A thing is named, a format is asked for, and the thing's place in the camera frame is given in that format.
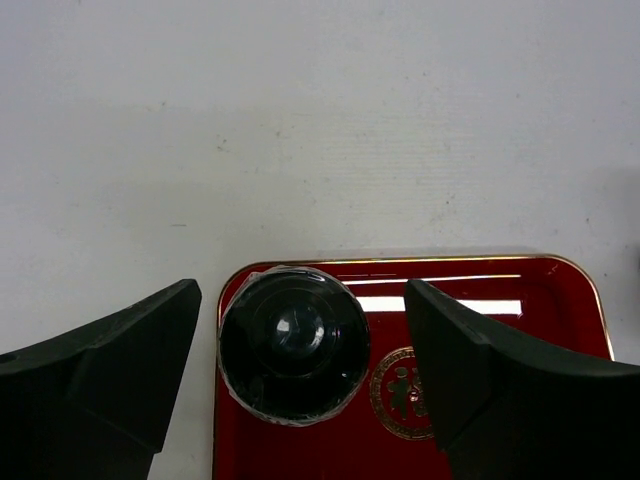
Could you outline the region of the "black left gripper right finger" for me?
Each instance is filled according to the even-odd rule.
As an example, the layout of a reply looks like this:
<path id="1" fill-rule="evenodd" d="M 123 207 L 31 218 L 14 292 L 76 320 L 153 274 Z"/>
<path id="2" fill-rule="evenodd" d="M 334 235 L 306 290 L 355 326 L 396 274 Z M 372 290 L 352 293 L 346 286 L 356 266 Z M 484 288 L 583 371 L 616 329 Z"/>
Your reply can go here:
<path id="1" fill-rule="evenodd" d="M 456 479 L 635 479 L 639 369 L 568 350 L 407 283 L 436 445 Z"/>

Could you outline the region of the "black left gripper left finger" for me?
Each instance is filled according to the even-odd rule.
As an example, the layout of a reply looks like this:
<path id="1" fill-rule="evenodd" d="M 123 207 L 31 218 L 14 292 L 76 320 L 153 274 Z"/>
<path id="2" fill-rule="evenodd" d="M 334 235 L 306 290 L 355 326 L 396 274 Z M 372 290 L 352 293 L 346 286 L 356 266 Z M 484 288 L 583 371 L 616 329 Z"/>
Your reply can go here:
<path id="1" fill-rule="evenodd" d="M 162 451 L 202 293 L 180 280 L 1 356 L 4 479 L 145 479 Z"/>

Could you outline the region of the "black cap clear bottle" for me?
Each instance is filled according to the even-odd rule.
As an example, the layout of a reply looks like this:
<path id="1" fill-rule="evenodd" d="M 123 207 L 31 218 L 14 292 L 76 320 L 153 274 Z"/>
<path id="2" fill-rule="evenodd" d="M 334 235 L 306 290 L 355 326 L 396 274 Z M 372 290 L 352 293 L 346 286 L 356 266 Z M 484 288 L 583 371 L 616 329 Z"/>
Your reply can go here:
<path id="1" fill-rule="evenodd" d="M 370 354 L 359 301 L 312 267 L 250 274 L 218 330 L 218 362 L 231 397 L 253 416 L 288 427 L 340 414 L 360 390 Z"/>

